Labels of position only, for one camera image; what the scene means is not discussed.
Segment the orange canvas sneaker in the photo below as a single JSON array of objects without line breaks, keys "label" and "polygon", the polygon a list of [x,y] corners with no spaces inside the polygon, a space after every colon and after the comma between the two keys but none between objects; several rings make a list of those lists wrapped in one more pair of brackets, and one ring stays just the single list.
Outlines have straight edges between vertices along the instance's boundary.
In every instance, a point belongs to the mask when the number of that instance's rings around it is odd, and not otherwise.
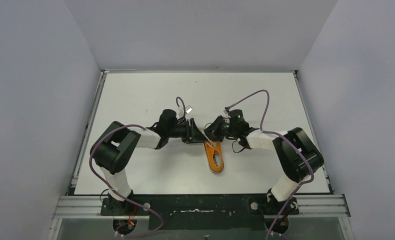
[{"label": "orange canvas sneaker", "polygon": [[203,146],[206,153],[209,169],[215,174],[221,173],[224,170],[225,166],[221,142],[204,142]]}]

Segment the cream shoelace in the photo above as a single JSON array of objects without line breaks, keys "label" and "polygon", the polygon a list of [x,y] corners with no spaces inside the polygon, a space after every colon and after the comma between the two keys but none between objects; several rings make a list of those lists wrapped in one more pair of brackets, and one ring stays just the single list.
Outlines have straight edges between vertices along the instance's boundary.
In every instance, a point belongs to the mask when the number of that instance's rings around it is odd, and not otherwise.
[{"label": "cream shoelace", "polygon": [[206,138],[207,143],[208,143],[210,146],[212,146],[213,148],[216,148],[216,147],[218,146],[218,145],[217,145],[217,142],[211,140],[211,139],[209,138],[209,136],[207,135],[207,133],[209,133],[209,135],[212,135],[212,134],[214,133],[214,130],[213,130],[213,129],[206,129],[206,128],[200,127],[199,130],[200,130],[200,132],[203,134],[203,136]]}]

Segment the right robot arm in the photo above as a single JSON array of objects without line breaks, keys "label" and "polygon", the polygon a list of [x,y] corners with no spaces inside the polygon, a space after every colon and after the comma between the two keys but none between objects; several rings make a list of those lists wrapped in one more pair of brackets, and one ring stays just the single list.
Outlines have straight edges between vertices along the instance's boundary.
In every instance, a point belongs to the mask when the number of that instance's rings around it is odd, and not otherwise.
[{"label": "right robot arm", "polygon": [[229,139],[247,150],[261,149],[277,154],[282,173],[266,194],[267,208],[275,214],[286,208],[287,201],[303,185],[312,183],[316,171],[324,165],[323,156],[302,128],[278,132],[252,127],[240,109],[218,116],[204,127],[203,134],[212,142]]}]

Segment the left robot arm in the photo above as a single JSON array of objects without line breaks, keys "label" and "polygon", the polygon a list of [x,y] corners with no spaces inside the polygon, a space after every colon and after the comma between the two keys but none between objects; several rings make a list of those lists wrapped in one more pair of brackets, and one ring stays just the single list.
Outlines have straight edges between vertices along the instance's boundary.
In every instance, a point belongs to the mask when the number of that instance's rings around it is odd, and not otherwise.
[{"label": "left robot arm", "polygon": [[135,149],[160,150],[169,139],[178,138],[185,144],[204,143],[207,136],[192,118],[177,118],[172,109],[165,109],[151,127],[137,124],[124,125],[112,122],[90,149],[89,164],[97,165],[103,175],[98,175],[108,187],[109,208],[126,214],[134,207],[133,190],[128,183],[125,168]]}]

